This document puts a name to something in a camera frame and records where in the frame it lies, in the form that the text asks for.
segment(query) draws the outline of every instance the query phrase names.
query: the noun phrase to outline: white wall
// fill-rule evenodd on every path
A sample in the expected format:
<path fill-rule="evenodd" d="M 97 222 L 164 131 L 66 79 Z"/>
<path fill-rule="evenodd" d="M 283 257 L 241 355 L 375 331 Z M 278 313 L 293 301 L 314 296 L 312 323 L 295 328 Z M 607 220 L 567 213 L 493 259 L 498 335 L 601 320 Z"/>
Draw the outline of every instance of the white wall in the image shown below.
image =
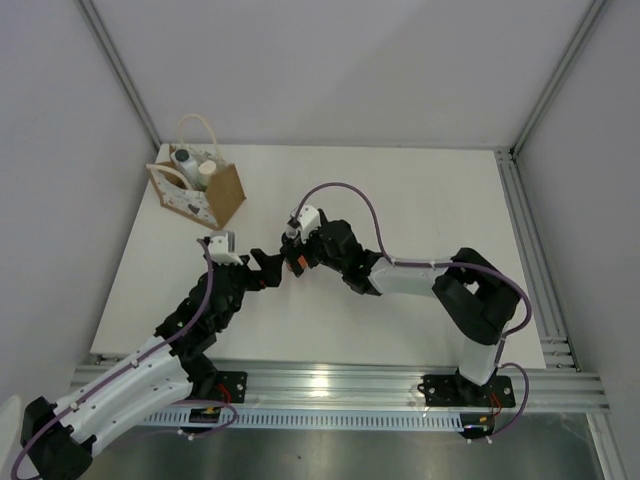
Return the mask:
<path fill-rule="evenodd" d="M 640 3 L 616 0 L 521 162 L 578 357 L 640 477 Z"/>
<path fill-rule="evenodd" d="M 589 3 L 96 0 L 165 141 L 197 111 L 231 143 L 466 147 L 513 141 Z"/>
<path fill-rule="evenodd" d="M 0 45 L 0 403 L 53 400 L 88 352 L 154 155 L 71 0 L 0 2 Z"/>

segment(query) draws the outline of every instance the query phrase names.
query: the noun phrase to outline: gray floor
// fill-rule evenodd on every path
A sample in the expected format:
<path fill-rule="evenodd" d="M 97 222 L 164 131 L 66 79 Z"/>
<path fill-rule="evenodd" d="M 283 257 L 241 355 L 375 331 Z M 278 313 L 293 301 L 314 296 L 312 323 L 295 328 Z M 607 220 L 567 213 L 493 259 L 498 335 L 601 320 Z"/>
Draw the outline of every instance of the gray floor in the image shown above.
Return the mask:
<path fill-rule="evenodd" d="M 132 435 L 139 435 L 136 429 Z M 603 479 L 586 419 L 526 415 L 493 445 L 456 434 L 228 430 L 121 441 L 84 480 Z"/>

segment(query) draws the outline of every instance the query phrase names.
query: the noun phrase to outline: robotic arm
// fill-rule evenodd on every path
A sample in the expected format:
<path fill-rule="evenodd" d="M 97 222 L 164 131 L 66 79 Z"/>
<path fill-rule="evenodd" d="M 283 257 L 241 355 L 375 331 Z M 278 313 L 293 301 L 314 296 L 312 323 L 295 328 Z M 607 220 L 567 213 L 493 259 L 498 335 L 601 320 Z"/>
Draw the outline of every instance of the robotic arm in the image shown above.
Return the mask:
<path fill-rule="evenodd" d="M 486 273 L 494 267 L 468 248 L 443 262 L 391 259 L 364 249 L 346 221 L 328 221 L 322 210 L 310 205 L 297 211 L 279 254 L 251 250 L 259 270 L 248 267 L 248 255 L 235 253 L 232 232 L 214 232 L 202 242 L 210 271 L 140 349 L 55 403 L 40 397 L 29 404 L 21 455 L 28 453 L 43 480 L 75 480 L 113 440 L 168 405 L 185 399 L 224 400 L 217 388 L 220 375 L 204 351 L 227 328 L 246 292 L 280 285 L 283 262 L 296 277 L 318 265 L 332 268 L 359 294 L 437 298 L 465 334 L 464 358 L 455 381 L 444 382 L 449 391 L 425 389 L 427 383 L 437 383 L 437 378 L 427 379 L 434 376 L 425 376 L 419 389 L 431 406 L 489 406 L 486 399 L 496 380 L 508 379 L 496 377 L 495 364 L 503 329 L 519 301 L 507 283 Z M 472 268 L 446 268 L 453 265 L 451 260 Z M 468 288 L 472 284 L 477 284 L 475 292 Z M 503 405 L 514 406 L 511 400 Z M 17 467 L 12 474 L 19 478 Z"/>

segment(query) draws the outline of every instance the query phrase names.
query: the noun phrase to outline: white bottle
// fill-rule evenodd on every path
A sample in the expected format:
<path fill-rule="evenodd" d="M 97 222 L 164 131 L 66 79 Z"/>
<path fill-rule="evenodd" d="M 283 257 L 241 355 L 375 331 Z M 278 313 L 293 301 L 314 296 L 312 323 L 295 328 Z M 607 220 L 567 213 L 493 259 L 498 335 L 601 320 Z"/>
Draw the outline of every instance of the white bottle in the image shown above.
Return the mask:
<path fill-rule="evenodd" d="M 198 162 L 189 154 L 188 150 L 180 148 L 171 154 L 171 161 L 189 180 L 191 185 L 198 184 Z"/>
<path fill-rule="evenodd" d="M 211 176 L 216 173 L 216 162 L 213 160 L 205 160 L 198 167 L 198 182 L 204 188 L 209 186 L 209 181 L 211 180 Z"/>

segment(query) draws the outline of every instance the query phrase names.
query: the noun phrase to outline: table top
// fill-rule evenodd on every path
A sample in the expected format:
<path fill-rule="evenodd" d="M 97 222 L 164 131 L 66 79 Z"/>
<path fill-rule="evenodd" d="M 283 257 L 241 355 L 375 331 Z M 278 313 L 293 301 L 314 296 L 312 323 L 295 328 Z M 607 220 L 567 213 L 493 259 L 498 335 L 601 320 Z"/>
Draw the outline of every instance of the table top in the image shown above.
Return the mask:
<path fill-rule="evenodd" d="M 212 146 L 200 148 L 213 151 Z M 328 181 L 351 183 L 371 199 L 386 249 L 435 259 L 478 250 L 526 287 L 509 213 L 490 151 L 230 145 L 247 200 L 227 224 L 236 252 L 273 254 L 289 213 Z M 168 160 L 168 145 L 157 161 Z M 377 250 L 370 214 L 353 192 L 328 189 L 308 203 L 345 219 Z M 125 355 L 153 334 L 205 271 L 196 238 L 209 231 L 162 208 L 148 185 L 113 283 L 92 353 Z M 522 320 L 522 302 L 511 325 Z M 463 335 L 433 298 L 360 296 L 318 267 L 280 288 L 248 292 L 242 309 L 207 354 L 214 358 L 377 365 L 455 366 Z M 509 338 L 504 361 L 545 368 L 535 322 Z"/>

